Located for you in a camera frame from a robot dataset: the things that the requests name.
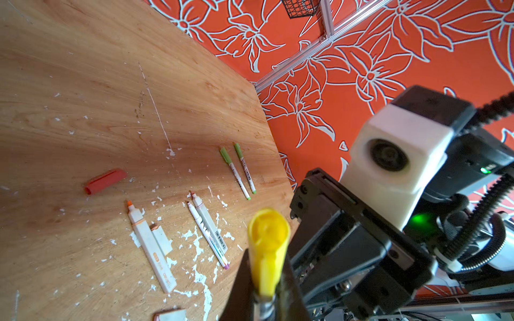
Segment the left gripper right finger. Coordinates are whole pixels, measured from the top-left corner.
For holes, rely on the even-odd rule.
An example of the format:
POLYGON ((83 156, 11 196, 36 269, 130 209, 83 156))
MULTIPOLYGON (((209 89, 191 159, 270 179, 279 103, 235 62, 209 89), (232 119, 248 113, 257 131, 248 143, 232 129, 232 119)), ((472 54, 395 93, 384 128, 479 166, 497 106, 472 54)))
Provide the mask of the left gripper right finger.
POLYGON ((285 258, 275 294, 275 320, 310 320, 288 256, 285 258))

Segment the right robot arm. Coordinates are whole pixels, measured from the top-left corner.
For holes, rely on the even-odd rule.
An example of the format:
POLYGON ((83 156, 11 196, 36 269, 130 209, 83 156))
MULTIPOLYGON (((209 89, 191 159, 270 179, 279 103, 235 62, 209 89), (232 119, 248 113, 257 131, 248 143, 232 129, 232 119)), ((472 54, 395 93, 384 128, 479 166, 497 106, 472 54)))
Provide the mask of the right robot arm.
POLYGON ((289 253, 310 319, 336 308, 358 319, 392 314, 439 268, 470 291, 498 284, 489 264, 507 239, 498 207, 513 191, 513 151, 480 129, 449 153, 400 229, 325 171, 307 174, 290 205, 300 226, 289 253))

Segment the yellow pen cap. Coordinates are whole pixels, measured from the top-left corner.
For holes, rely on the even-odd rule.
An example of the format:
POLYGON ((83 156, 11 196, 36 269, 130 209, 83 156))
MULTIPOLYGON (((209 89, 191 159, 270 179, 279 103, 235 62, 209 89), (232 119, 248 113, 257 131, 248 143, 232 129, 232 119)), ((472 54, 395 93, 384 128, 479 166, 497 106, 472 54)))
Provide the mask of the yellow pen cap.
POLYGON ((248 225, 248 252, 252 283, 259 296, 274 296, 289 241, 290 225, 278 211, 265 208, 252 217, 248 225))

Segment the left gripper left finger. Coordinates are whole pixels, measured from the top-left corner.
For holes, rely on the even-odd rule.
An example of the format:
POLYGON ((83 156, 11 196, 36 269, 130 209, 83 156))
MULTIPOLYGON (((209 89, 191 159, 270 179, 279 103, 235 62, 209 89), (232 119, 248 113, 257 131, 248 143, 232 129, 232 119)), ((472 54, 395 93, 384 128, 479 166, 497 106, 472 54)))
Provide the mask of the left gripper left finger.
POLYGON ((220 317, 220 321, 244 320, 249 321, 254 318, 254 285, 250 270, 249 251, 243 254, 240 267, 236 274, 234 284, 226 302, 225 309, 220 317))

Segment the red pen cap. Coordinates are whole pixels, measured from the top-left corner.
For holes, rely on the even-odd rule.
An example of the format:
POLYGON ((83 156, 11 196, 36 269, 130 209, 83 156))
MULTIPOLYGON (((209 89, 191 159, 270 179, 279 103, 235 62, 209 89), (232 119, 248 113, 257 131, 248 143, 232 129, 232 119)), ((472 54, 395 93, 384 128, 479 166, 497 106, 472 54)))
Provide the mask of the red pen cap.
POLYGON ((112 171, 106 172, 105 174, 102 174, 89 181, 85 185, 84 190, 87 195, 94 195, 116 183, 119 183, 126 177, 127 173, 122 169, 113 169, 112 171))

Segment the white pen purple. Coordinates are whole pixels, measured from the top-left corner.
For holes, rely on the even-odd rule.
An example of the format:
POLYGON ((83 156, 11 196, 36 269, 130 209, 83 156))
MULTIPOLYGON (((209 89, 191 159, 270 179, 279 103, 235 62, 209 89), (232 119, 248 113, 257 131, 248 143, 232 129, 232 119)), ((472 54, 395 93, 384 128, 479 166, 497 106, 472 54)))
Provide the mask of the white pen purple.
POLYGON ((207 227, 205 226, 203 219, 200 216, 200 214, 198 213, 197 209, 189 201, 187 202, 187 207, 190 210, 190 213, 193 216, 198 227, 202 231, 203 237, 206 239, 207 243, 211 247, 211 250, 213 251, 215 257, 217 257, 218 262, 221 264, 223 269, 228 270, 230 268, 228 261, 224 258, 223 254, 221 253, 218 246, 216 245, 213 237, 211 236, 210 232, 208 231, 207 227))

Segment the green pen cap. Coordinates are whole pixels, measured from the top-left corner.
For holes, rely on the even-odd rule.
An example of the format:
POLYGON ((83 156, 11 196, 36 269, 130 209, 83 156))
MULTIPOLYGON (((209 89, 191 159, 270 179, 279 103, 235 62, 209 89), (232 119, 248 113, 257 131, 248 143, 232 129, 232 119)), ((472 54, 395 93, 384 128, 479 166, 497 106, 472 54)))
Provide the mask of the green pen cap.
POLYGON ((224 147, 222 147, 220 149, 220 154, 222 155, 222 158, 225 161, 225 163, 230 167, 230 169, 231 169, 231 171, 232 171, 232 173, 233 173, 233 175, 234 175, 234 177, 235 177, 239 187, 241 188, 245 198, 247 200, 251 200, 251 196, 248 193, 246 187, 244 186, 240 174, 238 173, 237 169, 235 168, 235 165, 234 165, 233 161, 231 160, 230 155, 228 154, 227 150, 224 147))
POLYGON ((251 177, 249 168, 247 166, 246 159, 243 155, 241 146, 238 143, 233 143, 233 146, 234 146, 234 148, 236 150, 236 154, 238 155, 238 158, 242 164, 242 167, 243 167, 244 173, 246 175, 247 181, 249 183, 250 189, 252 191, 252 194, 256 194, 256 187, 255 187, 254 181, 252 180, 252 177, 251 177))

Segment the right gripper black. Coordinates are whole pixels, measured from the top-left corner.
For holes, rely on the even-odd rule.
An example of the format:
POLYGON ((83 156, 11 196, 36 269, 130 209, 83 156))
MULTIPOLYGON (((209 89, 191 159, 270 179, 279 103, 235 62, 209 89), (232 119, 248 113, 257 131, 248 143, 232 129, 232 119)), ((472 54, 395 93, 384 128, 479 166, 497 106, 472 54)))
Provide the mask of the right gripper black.
POLYGON ((392 314, 434 277, 436 260, 321 169, 294 193, 299 226, 290 263, 312 319, 346 308, 358 319, 392 314))

